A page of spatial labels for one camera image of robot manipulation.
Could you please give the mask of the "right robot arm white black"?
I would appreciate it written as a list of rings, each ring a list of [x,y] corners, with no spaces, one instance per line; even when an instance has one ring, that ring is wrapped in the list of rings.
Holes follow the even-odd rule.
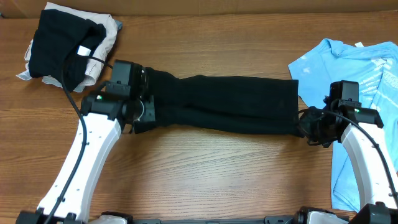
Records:
[[[336,108],[298,111],[298,128],[311,146],[340,142],[358,186],[360,211],[351,223],[397,223],[397,174],[377,110],[345,102]]]

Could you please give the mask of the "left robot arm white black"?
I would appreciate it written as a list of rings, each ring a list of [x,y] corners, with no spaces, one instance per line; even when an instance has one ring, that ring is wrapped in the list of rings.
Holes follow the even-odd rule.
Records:
[[[111,79],[85,96],[76,110],[76,135],[53,186],[36,211],[20,212],[17,223],[88,223],[99,176],[125,125],[155,120],[148,88],[145,67],[115,61]]]

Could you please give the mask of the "black Sydrogen t-shirt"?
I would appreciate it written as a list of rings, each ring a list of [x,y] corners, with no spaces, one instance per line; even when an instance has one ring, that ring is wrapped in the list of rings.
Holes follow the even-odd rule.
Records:
[[[298,80],[258,77],[179,79],[147,68],[154,97],[153,122],[135,124],[135,133],[173,124],[240,134],[290,134],[301,137]]]

